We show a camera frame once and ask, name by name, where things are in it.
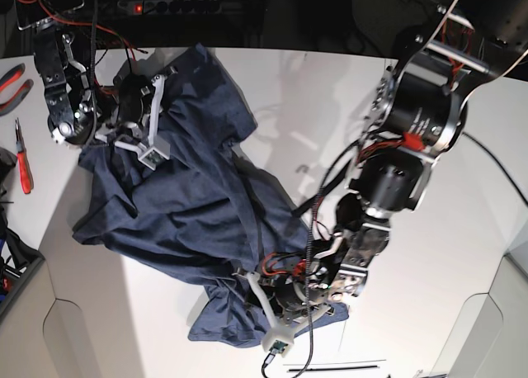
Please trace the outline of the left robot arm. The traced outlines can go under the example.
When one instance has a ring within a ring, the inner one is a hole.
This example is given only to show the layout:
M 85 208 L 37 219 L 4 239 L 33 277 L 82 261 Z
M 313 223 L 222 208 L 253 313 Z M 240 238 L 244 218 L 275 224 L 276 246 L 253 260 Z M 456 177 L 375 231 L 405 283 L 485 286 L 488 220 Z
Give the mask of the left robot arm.
M 316 220 L 325 196 L 344 185 L 328 238 L 291 256 L 270 254 L 247 275 L 272 336 L 294 336 L 360 294 L 389 242 L 391 216 L 418 208 L 433 168 L 462 134 L 469 96 L 526 58 L 527 0 L 440 0 L 429 20 L 404 32 L 395 55 L 345 167 L 295 210 Z

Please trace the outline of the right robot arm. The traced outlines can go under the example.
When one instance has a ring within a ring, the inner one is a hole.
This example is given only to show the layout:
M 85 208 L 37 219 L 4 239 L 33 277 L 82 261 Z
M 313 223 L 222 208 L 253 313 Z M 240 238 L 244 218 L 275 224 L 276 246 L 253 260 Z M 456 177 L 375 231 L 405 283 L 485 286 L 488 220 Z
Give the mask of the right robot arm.
M 138 48 L 108 18 L 119 0 L 13 1 L 19 28 L 32 32 L 52 140 L 151 149 L 161 88 L 138 72 Z

